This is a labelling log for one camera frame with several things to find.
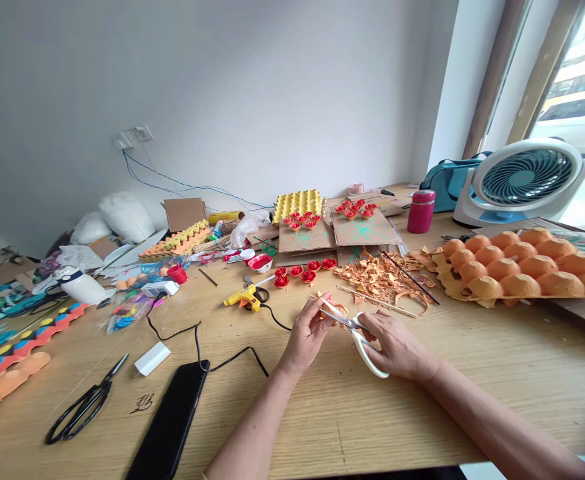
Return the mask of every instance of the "yellow egg carton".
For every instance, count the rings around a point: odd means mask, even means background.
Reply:
[[[279,195],[272,215],[272,223],[276,225],[296,211],[301,214],[311,211],[314,215],[323,215],[325,206],[326,199],[322,198],[317,189]]]
[[[191,255],[192,248],[201,245],[207,241],[210,235],[209,223],[207,220],[201,220],[195,223],[189,229],[180,231],[172,236],[160,241],[152,248],[146,249],[139,254],[139,261],[142,263],[152,263],[170,257],[180,257],[186,253]]]

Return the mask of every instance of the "orange egg carton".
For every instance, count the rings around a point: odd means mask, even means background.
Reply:
[[[585,253],[541,227],[452,239],[432,260],[449,297],[485,308],[498,299],[585,298]]]
[[[170,257],[180,257],[186,253],[191,255],[192,248],[207,241],[210,235],[209,223],[201,220],[189,229],[174,233],[165,240],[161,240],[152,248],[139,254],[142,263],[153,263]]]

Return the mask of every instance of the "smartphone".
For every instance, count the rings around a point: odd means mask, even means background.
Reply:
[[[203,368],[210,362],[202,360]],[[181,365],[174,373],[125,480],[169,480],[174,477],[207,372],[199,363]]]

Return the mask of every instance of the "black scissors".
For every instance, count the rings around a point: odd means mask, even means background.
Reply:
[[[47,433],[47,436],[45,437],[45,442],[48,445],[52,445],[53,443],[56,443],[59,440],[70,440],[71,438],[74,438],[74,436],[76,436],[76,434],[78,434],[81,430],[83,430],[85,428],[85,426],[88,423],[90,423],[90,421],[94,418],[94,416],[97,413],[99,413],[99,410],[101,410],[101,407],[103,406],[103,404],[105,403],[105,400],[107,399],[107,394],[110,393],[110,388],[112,387],[112,380],[111,380],[112,377],[114,377],[114,375],[116,375],[116,373],[119,371],[121,366],[125,363],[125,361],[127,360],[129,355],[130,355],[129,353],[126,353],[123,356],[123,358],[121,360],[119,360],[114,367],[112,367],[112,370],[110,370],[108,372],[108,374],[105,376],[105,378],[103,379],[103,381],[100,384],[92,385],[92,388],[90,388],[90,390],[85,392],[81,396],[80,399],[76,400],[76,402],[74,402],[72,404],[72,406],[70,406],[70,408],[68,408],[68,410],[66,410],[62,414],[62,416],[59,417],[59,419],[54,423],[54,425],[52,425],[52,428],[50,428],[50,431]],[[76,430],[72,431],[74,426],[76,426],[76,424],[82,418],[83,414],[86,413],[88,410],[90,410],[90,408],[92,408],[92,406],[97,401],[99,403],[97,404],[96,407],[94,407],[94,410],[92,410],[92,413],[90,413],[88,415],[88,418],[82,424],[80,424],[80,426],[78,426],[78,428],[76,428]],[[60,434],[58,434],[56,437],[54,437],[54,432],[56,431],[58,426],[61,424],[63,419],[66,418],[70,414],[70,412],[72,412],[72,410],[74,410],[74,408],[76,408],[77,405],[79,406],[78,410],[76,410],[74,415],[72,415],[72,418],[70,418],[70,421],[61,430]]]

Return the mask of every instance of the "person's right hand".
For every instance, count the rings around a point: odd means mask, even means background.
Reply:
[[[401,320],[382,310],[362,313],[359,320],[370,330],[362,330],[368,341],[379,339],[380,351],[364,345],[379,370],[418,383],[427,383],[436,375],[439,357],[430,353]]]

